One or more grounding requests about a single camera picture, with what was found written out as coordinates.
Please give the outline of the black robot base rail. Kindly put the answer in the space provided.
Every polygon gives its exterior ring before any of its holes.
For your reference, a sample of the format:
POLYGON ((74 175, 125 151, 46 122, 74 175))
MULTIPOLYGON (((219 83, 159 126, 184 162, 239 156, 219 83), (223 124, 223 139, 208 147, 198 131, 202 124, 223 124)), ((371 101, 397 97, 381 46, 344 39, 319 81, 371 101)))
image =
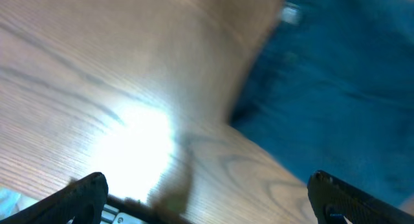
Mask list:
POLYGON ((140 201, 108 196, 100 217, 93 223, 99 224, 191 224, 191 221, 170 210, 150 207, 140 201))

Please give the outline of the dark blue shorts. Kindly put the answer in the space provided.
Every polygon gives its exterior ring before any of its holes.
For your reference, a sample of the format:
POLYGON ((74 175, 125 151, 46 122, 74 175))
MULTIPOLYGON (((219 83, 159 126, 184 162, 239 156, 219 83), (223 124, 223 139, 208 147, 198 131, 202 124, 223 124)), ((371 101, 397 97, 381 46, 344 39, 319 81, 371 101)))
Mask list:
POLYGON ((301 181, 413 195, 413 0, 285 0, 230 124, 301 181))

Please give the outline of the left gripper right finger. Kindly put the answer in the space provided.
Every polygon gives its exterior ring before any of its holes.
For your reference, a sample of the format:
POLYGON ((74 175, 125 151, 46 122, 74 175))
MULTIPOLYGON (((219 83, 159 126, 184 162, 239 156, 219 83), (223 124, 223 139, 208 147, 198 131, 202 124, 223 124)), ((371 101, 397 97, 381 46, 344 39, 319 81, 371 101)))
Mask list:
POLYGON ((318 170, 309 177, 308 198, 318 224, 413 224, 413 216, 318 170))

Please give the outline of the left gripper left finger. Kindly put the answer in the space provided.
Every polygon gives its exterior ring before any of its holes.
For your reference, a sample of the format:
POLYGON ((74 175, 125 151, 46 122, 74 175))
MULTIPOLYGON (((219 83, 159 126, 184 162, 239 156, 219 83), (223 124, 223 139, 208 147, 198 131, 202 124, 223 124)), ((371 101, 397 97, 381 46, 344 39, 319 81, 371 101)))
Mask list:
POLYGON ((100 224, 108 190, 105 175, 94 172, 1 220, 1 224, 100 224))

